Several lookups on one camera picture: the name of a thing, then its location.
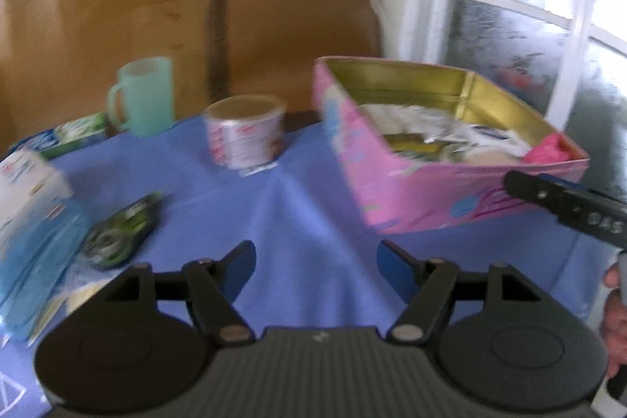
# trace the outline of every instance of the pink tin box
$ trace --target pink tin box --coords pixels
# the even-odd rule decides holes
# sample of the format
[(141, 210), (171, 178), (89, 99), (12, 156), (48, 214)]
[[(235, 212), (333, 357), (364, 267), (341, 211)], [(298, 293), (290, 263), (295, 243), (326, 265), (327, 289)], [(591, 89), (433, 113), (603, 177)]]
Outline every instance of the pink tin box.
[(469, 123), (516, 130), (537, 145), (555, 129), (538, 112), (481, 75), (459, 68), (356, 57), (315, 65), (313, 103), (368, 225), (381, 233), (449, 227), (528, 211), (503, 189), (515, 168), (579, 181), (588, 155), (563, 134), (571, 161), (546, 165), (429, 163), (413, 170), (360, 111), (365, 103), (423, 105)]

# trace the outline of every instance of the blue tablecloth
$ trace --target blue tablecloth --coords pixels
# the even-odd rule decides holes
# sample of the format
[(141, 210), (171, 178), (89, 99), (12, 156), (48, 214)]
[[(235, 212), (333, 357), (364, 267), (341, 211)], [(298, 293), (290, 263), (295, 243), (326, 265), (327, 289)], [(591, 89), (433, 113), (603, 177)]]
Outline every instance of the blue tablecloth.
[[(162, 224), (137, 255), (155, 271), (219, 259), (251, 239), (257, 269), (235, 306), (258, 335), (279, 324), (385, 331), (403, 309), (377, 272), (381, 237), (361, 221), (320, 125), (289, 134), (277, 168), (245, 178), (211, 162), (199, 118), (148, 139), (122, 134), (54, 164), (94, 221), (149, 192), (168, 195)], [(391, 239), (416, 257), (444, 257), (470, 271), (509, 262), (582, 318), (612, 253), (542, 211)], [(181, 304), (164, 309), (185, 314)], [(31, 368), (35, 347), (9, 342), (0, 351), (2, 418), (48, 409)]]

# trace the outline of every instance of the mug handle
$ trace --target mug handle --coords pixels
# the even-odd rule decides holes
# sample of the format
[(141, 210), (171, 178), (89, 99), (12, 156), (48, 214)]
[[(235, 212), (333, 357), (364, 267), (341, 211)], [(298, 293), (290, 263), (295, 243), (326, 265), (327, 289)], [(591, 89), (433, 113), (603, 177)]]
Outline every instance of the mug handle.
[(109, 121), (114, 125), (119, 131), (128, 130), (130, 127), (130, 123), (123, 123), (120, 121), (120, 118), (117, 114), (117, 107), (115, 106), (115, 100), (117, 99), (117, 92), (120, 90), (120, 84), (115, 84), (111, 89), (109, 89), (109, 93), (107, 94), (107, 115), (109, 116)]

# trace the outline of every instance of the human hand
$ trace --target human hand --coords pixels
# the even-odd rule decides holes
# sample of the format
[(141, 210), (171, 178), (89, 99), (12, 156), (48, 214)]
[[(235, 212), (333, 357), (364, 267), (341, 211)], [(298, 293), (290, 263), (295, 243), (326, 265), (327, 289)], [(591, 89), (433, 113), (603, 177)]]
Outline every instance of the human hand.
[(627, 365), (627, 308), (621, 301), (621, 282), (618, 265), (615, 264), (605, 274), (604, 284), (613, 289), (605, 302), (601, 336), (609, 354), (607, 377), (612, 379), (621, 365)]

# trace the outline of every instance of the green tape dispenser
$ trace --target green tape dispenser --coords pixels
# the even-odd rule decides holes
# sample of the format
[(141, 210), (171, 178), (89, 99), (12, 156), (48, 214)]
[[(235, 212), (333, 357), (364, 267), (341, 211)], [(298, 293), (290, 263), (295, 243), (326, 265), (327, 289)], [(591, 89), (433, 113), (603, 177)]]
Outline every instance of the green tape dispenser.
[(155, 192), (94, 225), (81, 246), (82, 255), (102, 270), (127, 262), (159, 222), (162, 194)]

